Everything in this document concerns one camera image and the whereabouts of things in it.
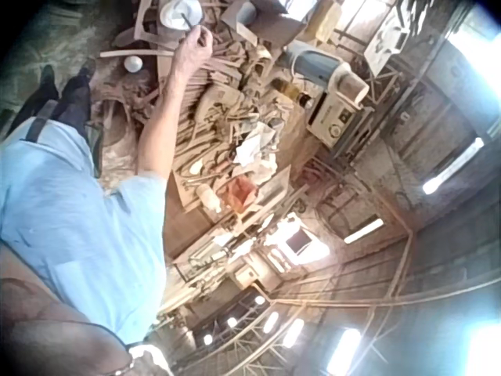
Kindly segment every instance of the dark trousers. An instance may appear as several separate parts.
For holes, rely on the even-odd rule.
[[[88,77],[84,75],[71,78],[63,90],[61,99],[53,81],[42,82],[14,118],[7,135],[30,117],[37,116],[43,106],[53,99],[58,103],[50,118],[75,128],[78,134],[88,141],[85,132],[85,124],[91,118],[91,89],[88,82]]]

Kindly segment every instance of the hand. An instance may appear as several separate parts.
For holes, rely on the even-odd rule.
[[[174,74],[188,81],[212,56],[212,42],[212,33],[206,27],[195,26],[174,54]]]

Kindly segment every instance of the orange object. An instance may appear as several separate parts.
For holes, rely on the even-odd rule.
[[[244,213],[258,197],[259,188],[245,175],[237,176],[218,190],[218,196],[237,214]]]

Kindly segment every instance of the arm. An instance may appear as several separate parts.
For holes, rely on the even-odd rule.
[[[204,47],[198,44],[201,38]],[[195,26],[177,49],[167,84],[139,140],[138,173],[155,172],[164,179],[171,174],[178,133],[179,112],[191,76],[211,57],[212,34]]]

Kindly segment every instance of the leg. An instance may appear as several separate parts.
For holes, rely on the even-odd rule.
[[[92,63],[87,62],[78,75],[68,81],[51,116],[51,119],[75,128],[86,140],[85,124],[91,118],[91,89],[88,83],[94,70]]]
[[[24,103],[21,110],[14,118],[7,135],[23,124],[27,119],[35,116],[43,106],[51,99],[58,100],[59,93],[54,85],[54,70],[50,65],[46,65],[41,73],[40,85]]]

